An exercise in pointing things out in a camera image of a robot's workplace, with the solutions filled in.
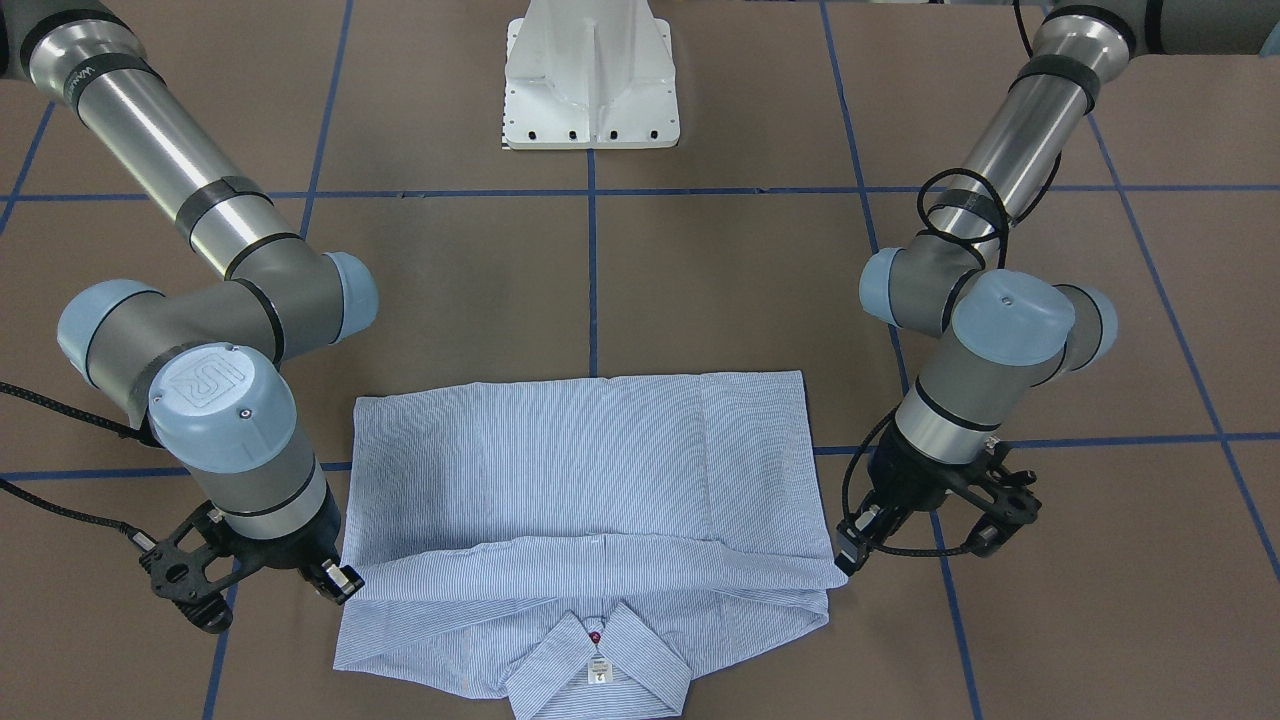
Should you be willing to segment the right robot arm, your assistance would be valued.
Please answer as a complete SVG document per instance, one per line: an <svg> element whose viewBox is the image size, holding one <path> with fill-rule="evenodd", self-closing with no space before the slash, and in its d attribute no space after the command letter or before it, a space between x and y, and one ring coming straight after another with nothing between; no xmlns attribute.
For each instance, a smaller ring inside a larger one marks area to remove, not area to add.
<svg viewBox="0 0 1280 720"><path fill-rule="evenodd" d="M44 396L29 401L168 451L206 496L164 538L110 518L73 518L120 532L154 593L211 633L230 621L225 591L265 568L296 570L346 603L365 580L340 560L340 512L280 365L372 324L370 270L308 246L101 3L5 1L3 23L6 76L76 115L219 277L177 296L105 281L63 310L61 351L127 424Z"/></svg>

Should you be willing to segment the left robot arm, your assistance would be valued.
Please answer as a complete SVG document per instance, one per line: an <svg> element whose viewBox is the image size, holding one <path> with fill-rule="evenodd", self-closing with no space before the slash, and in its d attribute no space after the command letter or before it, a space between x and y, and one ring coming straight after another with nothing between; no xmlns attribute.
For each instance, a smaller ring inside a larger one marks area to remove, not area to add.
<svg viewBox="0 0 1280 720"><path fill-rule="evenodd" d="M858 503L856 464L845 471L835 564L847 577L874 553L916 556L890 538L951 497L979 516L941 557L988 557L1037 520L1037 477L1009 468L1011 447L997 432L1029 389L1106 355L1117 313L1098 290L1011 269L1012 231L1047 193L1102 87L1134 60L1274 55L1277 13L1275 1L1056 1L1023 35L1027 61L983 135L959 167L920 187L920 231L861 272L868 314L940 345L865 437L870 488Z"/></svg>

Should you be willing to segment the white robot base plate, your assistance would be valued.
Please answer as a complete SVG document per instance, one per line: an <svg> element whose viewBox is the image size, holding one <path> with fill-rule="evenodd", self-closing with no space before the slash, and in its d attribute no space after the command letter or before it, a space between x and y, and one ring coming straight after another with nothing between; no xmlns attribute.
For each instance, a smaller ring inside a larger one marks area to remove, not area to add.
<svg viewBox="0 0 1280 720"><path fill-rule="evenodd" d="M671 27L646 1L530 3L507 24L504 78L504 149L678 143Z"/></svg>

